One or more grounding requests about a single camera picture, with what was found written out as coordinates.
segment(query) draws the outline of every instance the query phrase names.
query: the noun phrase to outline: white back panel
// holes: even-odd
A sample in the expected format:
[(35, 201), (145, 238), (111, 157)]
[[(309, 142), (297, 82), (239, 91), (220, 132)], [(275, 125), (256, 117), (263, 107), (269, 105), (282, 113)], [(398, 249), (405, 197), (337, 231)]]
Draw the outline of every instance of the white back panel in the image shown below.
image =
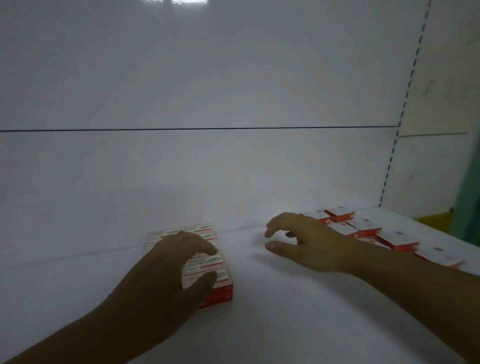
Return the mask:
[(435, 0), (400, 135), (476, 131), (479, 99), (480, 2)]
[(470, 163), (474, 134), (399, 138), (382, 206), (419, 218), (455, 205)]
[(0, 134), (1, 264), (376, 206), (395, 128)]
[(397, 125), (426, 0), (4, 0), (0, 129)]

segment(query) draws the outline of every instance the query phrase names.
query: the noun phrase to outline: right hand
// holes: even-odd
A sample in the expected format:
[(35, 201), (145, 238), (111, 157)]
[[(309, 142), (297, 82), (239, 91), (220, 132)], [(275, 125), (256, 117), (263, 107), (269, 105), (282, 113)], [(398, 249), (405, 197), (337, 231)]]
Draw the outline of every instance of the right hand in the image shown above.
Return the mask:
[(321, 272), (346, 271), (359, 243), (329, 228), (311, 217), (284, 212), (267, 224), (265, 237), (277, 231), (287, 231), (289, 238), (297, 238), (297, 245), (269, 241), (265, 248), (279, 256)]

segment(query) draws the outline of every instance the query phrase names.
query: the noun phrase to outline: left hand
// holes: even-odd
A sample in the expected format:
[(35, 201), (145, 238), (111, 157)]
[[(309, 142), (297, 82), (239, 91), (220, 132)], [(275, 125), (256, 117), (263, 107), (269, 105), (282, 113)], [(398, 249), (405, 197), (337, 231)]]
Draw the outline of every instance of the left hand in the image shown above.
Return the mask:
[(112, 330), (123, 357), (134, 358), (177, 331), (207, 299), (216, 272), (182, 289), (182, 268), (197, 252), (217, 249), (200, 236), (181, 231), (157, 243), (91, 315)]

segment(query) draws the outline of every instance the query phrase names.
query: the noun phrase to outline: fingernail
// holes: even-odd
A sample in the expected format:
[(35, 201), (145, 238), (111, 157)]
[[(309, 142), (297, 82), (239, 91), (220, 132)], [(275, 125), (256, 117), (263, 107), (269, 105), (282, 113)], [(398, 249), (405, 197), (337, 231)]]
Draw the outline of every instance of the fingernail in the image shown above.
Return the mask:
[(273, 242), (266, 242), (265, 243), (265, 249), (268, 250), (269, 252), (273, 251)]

